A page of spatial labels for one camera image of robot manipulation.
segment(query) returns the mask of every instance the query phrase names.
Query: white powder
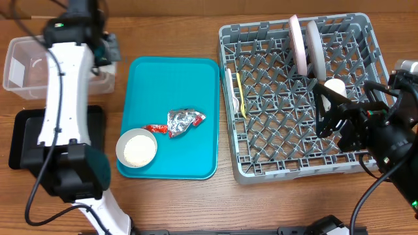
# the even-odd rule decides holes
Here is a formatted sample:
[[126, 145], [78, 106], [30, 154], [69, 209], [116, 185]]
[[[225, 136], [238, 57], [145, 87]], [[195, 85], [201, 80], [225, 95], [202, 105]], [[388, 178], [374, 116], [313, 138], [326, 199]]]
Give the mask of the white powder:
[[137, 135], [132, 137], [123, 151], [125, 160], [133, 166], [145, 166], [154, 158], [157, 148], [150, 137]]

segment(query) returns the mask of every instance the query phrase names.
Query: plastic bin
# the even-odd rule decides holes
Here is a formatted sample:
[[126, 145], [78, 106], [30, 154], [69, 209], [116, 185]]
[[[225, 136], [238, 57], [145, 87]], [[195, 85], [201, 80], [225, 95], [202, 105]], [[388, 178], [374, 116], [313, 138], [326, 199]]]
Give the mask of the plastic bin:
[[[100, 75], [90, 74], [89, 95], [114, 91], [116, 63], [101, 67]], [[45, 49], [31, 37], [12, 39], [7, 50], [3, 87], [24, 99], [45, 99], [48, 64]]]
[[[389, 77], [369, 18], [360, 13], [301, 18], [303, 36], [311, 20], [315, 20], [321, 35], [327, 80], [343, 80], [349, 99], [367, 101], [362, 90], [364, 81], [387, 81]], [[358, 156], [365, 151], [342, 153], [336, 144], [338, 132], [328, 138], [316, 137], [311, 90], [318, 81], [297, 74], [288, 23], [240, 23], [219, 30], [219, 66], [233, 172], [238, 183], [363, 171]], [[229, 79], [225, 77], [228, 68], [237, 97], [236, 73], [241, 74], [247, 119], [241, 113], [234, 114]], [[308, 64], [308, 74], [312, 69]], [[365, 165], [377, 169], [371, 156]]]

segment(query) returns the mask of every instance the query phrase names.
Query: yellow utensil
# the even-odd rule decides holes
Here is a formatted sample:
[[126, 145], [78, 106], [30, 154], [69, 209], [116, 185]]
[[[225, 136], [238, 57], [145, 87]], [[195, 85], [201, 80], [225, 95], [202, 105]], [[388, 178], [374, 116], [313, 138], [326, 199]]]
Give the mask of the yellow utensil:
[[246, 117], [246, 101], [244, 100], [244, 94], [242, 93], [241, 79], [240, 79], [240, 74], [239, 73], [236, 73], [236, 80], [238, 82], [238, 87], [240, 88], [241, 114], [244, 117], [244, 119], [247, 119], [247, 117]]

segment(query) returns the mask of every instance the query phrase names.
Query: gray plastic crate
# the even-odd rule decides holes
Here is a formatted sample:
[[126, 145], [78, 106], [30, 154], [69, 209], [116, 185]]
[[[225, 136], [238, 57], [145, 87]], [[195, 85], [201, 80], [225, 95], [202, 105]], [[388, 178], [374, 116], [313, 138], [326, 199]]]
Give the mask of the gray plastic crate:
[[[303, 35], [311, 20], [316, 21], [321, 34], [327, 79], [342, 79], [349, 99], [367, 101], [363, 82], [387, 81], [389, 77], [368, 16], [356, 13], [301, 18]], [[297, 74], [289, 47], [288, 20], [223, 26], [219, 30], [219, 59], [231, 159], [238, 183], [363, 171], [358, 156], [364, 151], [341, 153], [336, 145], [339, 133], [322, 139], [315, 135], [311, 90], [317, 80]], [[233, 112], [229, 79], [225, 77], [228, 68], [238, 99], [236, 73], [241, 74], [247, 119]], [[308, 74], [312, 69], [308, 64]], [[365, 165], [377, 169], [370, 156]]]

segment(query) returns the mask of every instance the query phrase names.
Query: teal tray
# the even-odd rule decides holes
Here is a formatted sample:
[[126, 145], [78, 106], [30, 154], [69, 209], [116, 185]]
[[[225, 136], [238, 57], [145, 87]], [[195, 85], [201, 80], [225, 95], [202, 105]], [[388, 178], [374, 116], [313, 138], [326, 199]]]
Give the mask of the teal tray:
[[217, 167], [219, 137], [219, 67], [211, 59], [140, 57], [129, 69], [121, 135], [149, 124], [167, 124], [170, 110], [194, 108], [206, 115], [181, 136], [154, 134], [158, 149], [153, 161], [129, 168], [128, 178], [205, 180]]

